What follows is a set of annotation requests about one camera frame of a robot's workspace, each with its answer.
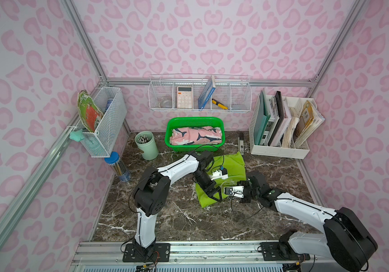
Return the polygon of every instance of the notebook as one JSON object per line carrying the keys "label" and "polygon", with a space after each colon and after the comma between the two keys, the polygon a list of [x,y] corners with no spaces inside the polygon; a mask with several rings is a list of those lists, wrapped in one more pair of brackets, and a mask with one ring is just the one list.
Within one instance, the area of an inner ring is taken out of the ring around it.
{"label": "notebook", "polygon": [[268,145],[268,142],[272,137],[274,129],[276,128],[279,121],[279,112],[278,112],[278,105],[276,104],[276,100],[274,97],[272,97],[269,99],[269,101],[270,101],[270,107],[272,108],[272,115],[270,116],[270,120],[266,128],[268,134],[266,135],[265,141],[262,145]]}
{"label": "notebook", "polygon": [[208,101],[211,101],[211,96],[213,95],[215,89],[216,89],[216,81],[214,76],[211,76],[197,100],[197,106],[200,110],[205,108],[205,105],[207,104]]}
{"label": "notebook", "polygon": [[270,118],[270,115],[267,113],[267,111],[268,110],[264,101],[264,94],[261,92],[259,94],[259,109],[254,129],[254,142],[256,145],[259,145],[263,132],[265,131],[265,127],[267,126],[267,121]]}
{"label": "notebook", "polygon": [[282,147],[283,148],[291,148],[291,139],[293,138],[294,130],[299,122],[299,114],[295,110],[295,108],[290,107],[291,113],[291,122],[288,125],[287,130],[285,131],[284,138],[282,139]]}
{"label": "notebook", "polygon": [[282,100],[282,106],[284,108],[284,119],[282,120],[282,123],[277,131],[277,133],[273,136],[273,140],[271,141],[271,146],[278,146],[282,136],[284,136],[284,133],[286,129],[288,128],[288,125],[291,122],[291,113],[290,109],[288,107],[287,101],[284,99]]}
{"label": "notebook", "polygon": [[299,123],[294,131],[295,148],[299,148],[306,139],[325,121],[311,101],[306,100],[300,114]]}
{"label": "notebook", "polygon": [[276,145],[272,145],[272,142],[274,137],[278,133],[278,130],[280,129],[282,122],[284,121],[284,105],[282,104],[282,94],[280,91],[276,91],[276,94],[274,95],[274,100],[278,107],[278,122],[274,127],[273,134],[271,135],[270,140],[268,141],[269,146],[276,146]]}

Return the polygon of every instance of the pink patterned fabric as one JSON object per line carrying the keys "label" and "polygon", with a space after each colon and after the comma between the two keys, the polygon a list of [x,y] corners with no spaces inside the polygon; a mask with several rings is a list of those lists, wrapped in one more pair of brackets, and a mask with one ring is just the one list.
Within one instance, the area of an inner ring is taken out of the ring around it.
{"label": "pink patterned fabric", "polygon": [[0,1],[0,217],[97,82],[58,0]]}
{"label": "pink patterned fabric", "polygon": [[177,128],[172,129],[169,138],[171,145],[184,144],[220,144],[222,131],[220,128],[206,126],[202,128]]}
{"label": "pink patterned fabric", "polygon": [[305,162],[329,207],[352,209],[389,271],[389,1],[372,0],[315,94],[326,121]]}
{"label": "pink patterned fabric", "polygon": [[350,0],[75,0],[109,77],[313,78]]}

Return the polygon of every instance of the blue lid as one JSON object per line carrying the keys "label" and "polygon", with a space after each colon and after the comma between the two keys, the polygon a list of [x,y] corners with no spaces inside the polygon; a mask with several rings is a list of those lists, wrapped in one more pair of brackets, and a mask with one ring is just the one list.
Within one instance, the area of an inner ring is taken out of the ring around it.
{"label": "blue lid", "polygon": [[110,157],[108,158],[104,158],[105,162],[107,162],[108,164],[112,165],[114,163],[117,163],[118,160],[119,160],[119,154],[115,151],[112,151],[112,153],[110,154]]}

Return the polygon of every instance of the pen holder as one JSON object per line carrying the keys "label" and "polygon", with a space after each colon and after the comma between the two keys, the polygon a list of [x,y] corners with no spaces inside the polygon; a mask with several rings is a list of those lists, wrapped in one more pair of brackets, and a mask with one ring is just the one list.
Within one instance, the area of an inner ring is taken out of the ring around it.
{"label": "pen holder", "polygon": [[127,182],[131,179],[130,171],[122,162],[117,152],[113,151],[110,157],[104,158],[104,161],[113,169],[121,182]]}
{"label": "pen holder", "polygon": [[[144,144],[139,143],[138,140],[141,136],[146,136],[148,142]],[[157,149],[157,145],[155,144],[154,134],[152,134],[152,132],[150,131],[139,132],[134,138],[134,141],[136,142],[137,147],[140,149],[143,159],[153,160],[158,156],[158,149]]]}

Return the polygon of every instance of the yellow box cutter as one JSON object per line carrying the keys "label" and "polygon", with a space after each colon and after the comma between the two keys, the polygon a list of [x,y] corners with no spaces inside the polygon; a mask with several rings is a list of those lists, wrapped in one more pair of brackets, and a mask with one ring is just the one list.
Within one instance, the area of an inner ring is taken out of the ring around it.
{"label": "yellow box cutter", "polygon": [[227,110],[227,109],[228,109],[227,106],[223,105],[222,103],[220,103],[219,101],[215,100],[214,98],[211,99],[211,101],[213,102],[214,105],[217,105],[217,106],[221,107],[221,108],[224,109],[224,110]]}

